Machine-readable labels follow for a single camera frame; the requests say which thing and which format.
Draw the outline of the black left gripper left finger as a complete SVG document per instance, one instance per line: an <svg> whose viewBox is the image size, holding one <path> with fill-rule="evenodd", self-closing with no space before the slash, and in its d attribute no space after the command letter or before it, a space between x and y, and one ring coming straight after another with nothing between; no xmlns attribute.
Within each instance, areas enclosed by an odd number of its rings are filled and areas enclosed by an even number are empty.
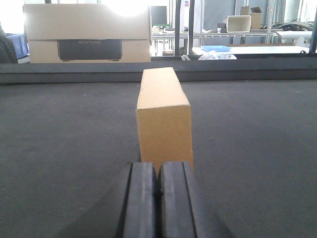
<svg viewBox="0 0 317 238"><path fill-rule="evenodd" d="M135 162L128 170L127 188L116 236L156 236L156 172L152 163Z"/></svg>

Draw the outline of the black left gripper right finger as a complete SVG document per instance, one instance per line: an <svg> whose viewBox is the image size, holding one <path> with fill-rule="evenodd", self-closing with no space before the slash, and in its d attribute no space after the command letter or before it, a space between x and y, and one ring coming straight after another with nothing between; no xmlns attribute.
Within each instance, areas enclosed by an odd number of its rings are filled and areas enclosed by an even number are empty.
<svg viewBox="0 0 317 238"><path fill-rule="evenodd" d="M159 173L163 238L231 238L186 162L165 162Z"/></svg>

